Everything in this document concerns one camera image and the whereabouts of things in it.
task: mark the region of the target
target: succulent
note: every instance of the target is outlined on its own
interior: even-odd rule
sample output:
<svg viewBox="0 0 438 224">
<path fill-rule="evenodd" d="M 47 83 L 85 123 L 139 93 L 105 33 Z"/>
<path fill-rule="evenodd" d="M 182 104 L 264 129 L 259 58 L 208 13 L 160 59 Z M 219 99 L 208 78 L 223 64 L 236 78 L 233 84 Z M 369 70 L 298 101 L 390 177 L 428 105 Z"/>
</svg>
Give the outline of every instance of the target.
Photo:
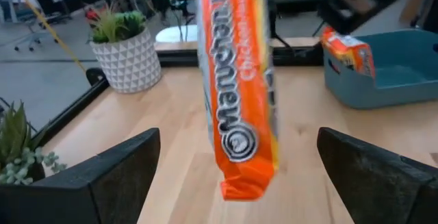
<svg viewBox="0 0 438 224">
<path fill-rule="evenodd" d="M 24 148 L 34 151 L 40 144 L 46 132 L 44 128 L 35 138 L 32 138 L 32 129 L 27 121 L 24 104 L 15 112 L 14 104 L 5 113 L 0 124 L 0 167 L 13 162 L 21 156 Z"/>
<path fill-rule="evenodd" d="M 30 168 L 43 162 L 54 173 L 66 168 L 66 164 L 57 162 L 59 157 L 54 152 L 42 154 L 38 145 L 45 132 L 46 128 L 32 138 L 23 103 L 16 112 L 11 105 L 0 124 L 0 184 L 31 184 L 34 179 L 27 176 Z"/>
<path fill-rule="evenodd" d="M 114 6 L 94 9 L 98 19 L 90 21 L 94 26 L 92 41 L 94 43 L 120 42 L 142 33 L 146 26 L 146 17 L 139 11 L 115 12 Z"/>
</svg>

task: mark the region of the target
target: instant noodle package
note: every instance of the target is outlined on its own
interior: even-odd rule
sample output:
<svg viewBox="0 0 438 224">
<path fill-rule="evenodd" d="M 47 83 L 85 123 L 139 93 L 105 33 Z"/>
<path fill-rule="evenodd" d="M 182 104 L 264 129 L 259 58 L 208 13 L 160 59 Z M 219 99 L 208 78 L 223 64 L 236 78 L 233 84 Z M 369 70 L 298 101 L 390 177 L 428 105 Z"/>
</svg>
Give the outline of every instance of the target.
<svg viewBox="0 0 438 224">
<path fill-rule="evenodd" d="M 338 34 L 332 27 L 325 27 L 321 44 L 347 68 L 360 74 L 376 77 L 372 50 L 368 43 L 352 36 Z"/>
<path fill-rule="evenodd" d="M 279 166 L 266 0 L 197 0 L 209 137 L 225 200 L 261 197 Z"/>
</svg>

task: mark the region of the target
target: light wood tabletop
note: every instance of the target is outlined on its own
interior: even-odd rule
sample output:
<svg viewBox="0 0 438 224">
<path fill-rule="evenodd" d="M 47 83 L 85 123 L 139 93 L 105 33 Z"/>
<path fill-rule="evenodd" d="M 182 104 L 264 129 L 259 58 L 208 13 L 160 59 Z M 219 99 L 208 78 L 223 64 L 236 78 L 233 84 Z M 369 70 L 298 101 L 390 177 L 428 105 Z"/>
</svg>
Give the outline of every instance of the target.
<svg viewBox="0 0 438 224">
<path fill-rule="evenodd" d="M 275 70 L 281 165 L 257 202 L 222 200 L 197 68 L 164 69 L 147 92 L 121 95 L 108 88 L 44 149 L 71 166 L 160 128 L 159 166 L 139 224 L 351 224 L 316 149 L 322 126 L 436 166 L 438 102 L 352 110 L 324 87 L 322 68 Z"/>
</svg>

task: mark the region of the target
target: white geometric planter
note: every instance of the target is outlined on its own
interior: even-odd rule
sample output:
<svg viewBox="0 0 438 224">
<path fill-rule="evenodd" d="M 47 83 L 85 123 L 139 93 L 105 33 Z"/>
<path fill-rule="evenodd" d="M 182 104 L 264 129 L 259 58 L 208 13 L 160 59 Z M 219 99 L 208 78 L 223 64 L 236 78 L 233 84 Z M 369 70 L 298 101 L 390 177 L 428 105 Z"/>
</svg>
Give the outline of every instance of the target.
<svg viewBox="0 0 438 224">
<path fill-rule="evenodd" d="M 90 43 L 110 86 L 120 93 L 147 90 L 162 76 L 153 40 L 146 28 L 141 34 L 115 43 Z"/>
</svg>

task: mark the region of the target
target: teal plastic bin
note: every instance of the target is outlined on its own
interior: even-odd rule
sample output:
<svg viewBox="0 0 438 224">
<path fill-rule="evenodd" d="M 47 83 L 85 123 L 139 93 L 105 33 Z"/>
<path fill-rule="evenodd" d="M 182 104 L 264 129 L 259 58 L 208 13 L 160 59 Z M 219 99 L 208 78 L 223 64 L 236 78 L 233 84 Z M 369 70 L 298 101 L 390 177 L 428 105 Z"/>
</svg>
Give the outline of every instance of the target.
<svg viewBox="0 0 438 224">
<path fill-rule="evenodd" d="M 438 34 L 416 29 L 358 37 L 371 46 L 375 80 L 324 50 L 327 88 L 356 109 L 438 99 Z"/>
</svg>

